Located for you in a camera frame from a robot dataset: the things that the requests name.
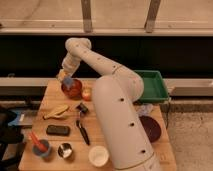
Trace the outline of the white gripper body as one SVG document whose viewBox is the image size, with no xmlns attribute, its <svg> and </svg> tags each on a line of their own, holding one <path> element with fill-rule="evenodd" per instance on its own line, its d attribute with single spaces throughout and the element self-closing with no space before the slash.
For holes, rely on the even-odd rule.
<svg viewBox="0 0 213 171">
<path fill-rule="evenodd" d="M 67 53 L 62 61 L 62 68 L 57 74 L 57 79 L 62 81 L 65 77 L 72 77 L 80 66 L 81 59 Z"/>
</svg>

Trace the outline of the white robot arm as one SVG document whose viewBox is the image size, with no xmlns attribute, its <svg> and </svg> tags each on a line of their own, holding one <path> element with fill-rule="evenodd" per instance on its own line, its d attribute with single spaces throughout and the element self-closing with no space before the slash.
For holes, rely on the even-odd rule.
<svg viewBox="0 0 213 171">
<path fill-rule="evenodd" d="M 115 171 L 162 171 L 133 103 L 144 92 L 144 82 L 133 70 L 91 50 L 87 38 L 69 38 L 62 62 L 67 88 L 81 62 L 100 77 L 92 87 L 92 102 Z"/>
</svg>

